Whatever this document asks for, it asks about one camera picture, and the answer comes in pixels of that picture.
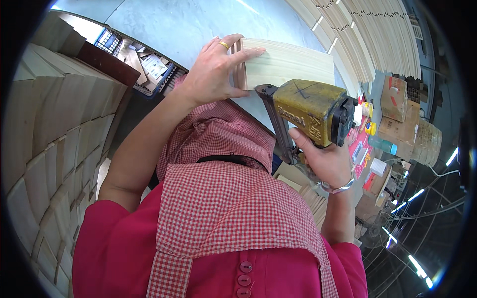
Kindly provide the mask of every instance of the woman's left hand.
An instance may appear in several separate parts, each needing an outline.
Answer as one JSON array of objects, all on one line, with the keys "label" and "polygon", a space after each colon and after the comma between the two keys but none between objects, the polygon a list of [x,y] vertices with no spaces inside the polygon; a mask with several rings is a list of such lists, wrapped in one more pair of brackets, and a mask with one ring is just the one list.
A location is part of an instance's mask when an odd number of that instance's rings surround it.
[{"label": "woman's left hand", "polygon": [[234,66],[260,56],[265,49],[252,48],[227,55],[227,48],[219,43],[221,41],[231,47],[242,37],[242,34],[227,35],[222,40],[216,37],[202,47],[186,79],[177,88],[187,103],[197,107],[226,98],[250,95],[248,91],[230,86],[228,76]]}]

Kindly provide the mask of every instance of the pink shirt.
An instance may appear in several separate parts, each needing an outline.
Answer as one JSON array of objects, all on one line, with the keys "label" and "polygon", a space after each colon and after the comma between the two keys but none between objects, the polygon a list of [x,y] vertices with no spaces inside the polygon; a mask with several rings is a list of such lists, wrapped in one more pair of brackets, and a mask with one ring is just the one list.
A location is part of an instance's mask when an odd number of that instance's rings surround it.
[{"label": "pink shirt", "polygon": [[[163,183],[129,213],[103,200],[87,210],[73,258],[73,292],[82,297],[145,297],[156,252],[157,218]],[[330,246],[324,240],[340,297],[367,297],[361,251],[352,243]],[[321,297],[315,257],[292,248],[253,249],[194,259],[187,297],[237,297],[244,273],[252,270],[253,298]]]}]

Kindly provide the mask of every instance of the white work table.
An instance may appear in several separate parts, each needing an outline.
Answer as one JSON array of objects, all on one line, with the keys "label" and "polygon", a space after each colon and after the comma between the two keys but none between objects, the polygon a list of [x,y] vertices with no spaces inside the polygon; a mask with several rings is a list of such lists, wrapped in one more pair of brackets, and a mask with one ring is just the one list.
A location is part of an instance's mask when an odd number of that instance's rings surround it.
[{"label": "white work table", "polygon": [[[186,69],[207,41],[232,33],[325,52],[284,0],[59,0],[54,8],[128,35]],[[345,88],[336,68],[335,85]],[[234,101],[273,132],[255,92]]]}]

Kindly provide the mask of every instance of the yellow nail gun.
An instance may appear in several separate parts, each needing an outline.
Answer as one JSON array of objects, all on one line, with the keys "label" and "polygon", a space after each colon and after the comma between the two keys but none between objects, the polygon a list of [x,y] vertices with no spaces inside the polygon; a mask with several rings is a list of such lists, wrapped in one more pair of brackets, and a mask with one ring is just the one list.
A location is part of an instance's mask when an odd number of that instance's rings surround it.
[{"label": "yellow nail gun", "polygon": [[280,87],[260,85],[255,91],[267,108],[281,150],[280,158],[297,165],[317,182],[310,168],[304,166],[303,155],[288,134],[288,122],[303,131],[318,148],[331,143],[341,147],[354,127],[354,107],[358,100],[347,96],[343,88],[305,80],[291,80]]}]

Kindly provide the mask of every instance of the blue lid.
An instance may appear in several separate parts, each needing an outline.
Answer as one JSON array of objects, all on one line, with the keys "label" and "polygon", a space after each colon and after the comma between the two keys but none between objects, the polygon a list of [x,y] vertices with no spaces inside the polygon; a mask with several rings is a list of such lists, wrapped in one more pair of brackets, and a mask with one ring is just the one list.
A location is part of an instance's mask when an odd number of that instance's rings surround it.
[{"label": "blue lid", "polygon": [[391,145],[391,155],[396,155],[396,151],[397,151],[397,145],[396,144],[392,144]]}]

